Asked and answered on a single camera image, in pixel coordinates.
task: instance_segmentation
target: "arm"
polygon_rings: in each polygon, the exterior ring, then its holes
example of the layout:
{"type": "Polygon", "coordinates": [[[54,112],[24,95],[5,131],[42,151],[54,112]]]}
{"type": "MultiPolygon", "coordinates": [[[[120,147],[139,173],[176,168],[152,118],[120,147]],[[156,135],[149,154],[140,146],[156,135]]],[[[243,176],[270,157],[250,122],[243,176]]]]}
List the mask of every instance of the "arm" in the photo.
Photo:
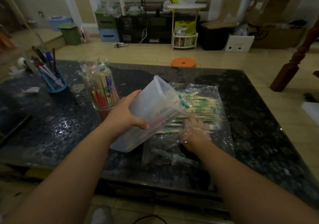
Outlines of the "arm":
{"type": "Polygon", "coordinates": [[[82,223],[101,176],[109,146],[132,126],[147,129],[129,105],[141,90],[122,98],[106,120],[81,141],[3,224],[82,223]]]}
{"type": "Polygon", "coordinates": [[[212,144],[209,126],[186,120],[184,145],[205,164],[235,223],[319,223],[300,199],[212,144]]]}

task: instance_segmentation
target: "granite tabletop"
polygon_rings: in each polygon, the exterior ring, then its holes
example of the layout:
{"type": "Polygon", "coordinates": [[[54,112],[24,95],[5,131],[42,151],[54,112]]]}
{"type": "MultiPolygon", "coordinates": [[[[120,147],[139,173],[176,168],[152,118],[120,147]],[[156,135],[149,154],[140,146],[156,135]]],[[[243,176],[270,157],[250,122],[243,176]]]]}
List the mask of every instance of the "granite tabletop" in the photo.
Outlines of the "granite tabletop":
{"type": "MultiPolygon", "coordinates": [[[[69,89],[49,94],[36,76],[24,73],[0,84],[33,118],[0,146],[0,162],[26,167],[55,168],[99,124],[82,79],[78,62],[58,61],[69,89]],[[37,94],[21,89],[41,86],[37,94]]],[[[236,158],[293,193],[319,207],[319,185],[277,123],[245,73],[231,69],[173,68],[110,63],[120,97],[143,89],[154,75],[167,82],[218,85],[228,118],[236,158]]],[[[143,145],[129,153],[110,150],[102,178],[144,188],[158,187],[219,196],[213,180],[202,169],[175,165],[142,164],[143,145]]]]}

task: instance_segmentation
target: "forearm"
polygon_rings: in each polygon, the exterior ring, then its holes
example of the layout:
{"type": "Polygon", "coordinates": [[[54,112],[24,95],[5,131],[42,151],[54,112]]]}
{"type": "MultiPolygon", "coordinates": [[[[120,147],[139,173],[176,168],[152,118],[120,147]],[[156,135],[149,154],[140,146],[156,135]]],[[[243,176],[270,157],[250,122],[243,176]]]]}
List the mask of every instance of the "forearm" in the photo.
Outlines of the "forearm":
{"type": "Polygon", "coordinates": [[[236,223],[318,223],[314,210],[207,141],[195,154],[205,164],[236,223]]]}
{"type": "Polygon", "coordinates": [[[110,141],[110,134],[101,126],[95,129],[3,223],[82,222],[101,176],[110,141]]]}

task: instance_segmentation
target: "white cable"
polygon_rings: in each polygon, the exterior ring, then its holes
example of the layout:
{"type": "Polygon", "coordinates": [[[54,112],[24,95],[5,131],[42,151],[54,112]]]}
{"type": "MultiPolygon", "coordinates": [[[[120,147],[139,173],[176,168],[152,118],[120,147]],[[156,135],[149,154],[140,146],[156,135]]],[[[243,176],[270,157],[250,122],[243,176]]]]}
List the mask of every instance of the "white cable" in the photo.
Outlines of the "white cable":
{"type": "Polygon", "coordinates": [[[145,29],[143,30],[143,33],[142,33],[142,40],[139,42],[139,44],[141,44],[141,43],[143,42],[143,40],[146,38],[146,36],[147,36],[147,29],[145,28],[145,29]]]}

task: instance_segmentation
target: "blue pen holder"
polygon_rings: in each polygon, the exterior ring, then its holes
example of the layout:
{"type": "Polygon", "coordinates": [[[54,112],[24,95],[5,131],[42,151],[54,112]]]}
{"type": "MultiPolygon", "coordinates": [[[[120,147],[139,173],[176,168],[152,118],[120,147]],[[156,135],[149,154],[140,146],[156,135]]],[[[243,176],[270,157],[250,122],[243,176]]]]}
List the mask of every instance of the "blue pen holder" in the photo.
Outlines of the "blue pen holder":
{"type": "Polygon", "coordinates": [[[49,76],[47,76],[45,73],[42,73],[42,72],[40,71],[42,77],[44,78],[44,80],[46,81],[47,85],[49,86],[49,88],[48,88],[48,92],[49,92],[49,93],[58,93],[58,92],[61,92],[61,91],[65,90],[65,89],[68,87],[68,85],[66,84],[65,80],[64,80],[63,77],[61,76],[61,74],[60,74],[60,72],[58,71],[58,69],[56,69],[56,72],[57,72],[57,74],[58,74],[58,77],[57,77],[57,78],[59,78],[59,79],[62,81],[62,83],[64,84],[63,87],[57,85],[57,84],[54,82],[53,79],[51,79],[51,78],[50,78],[49,76]]]}

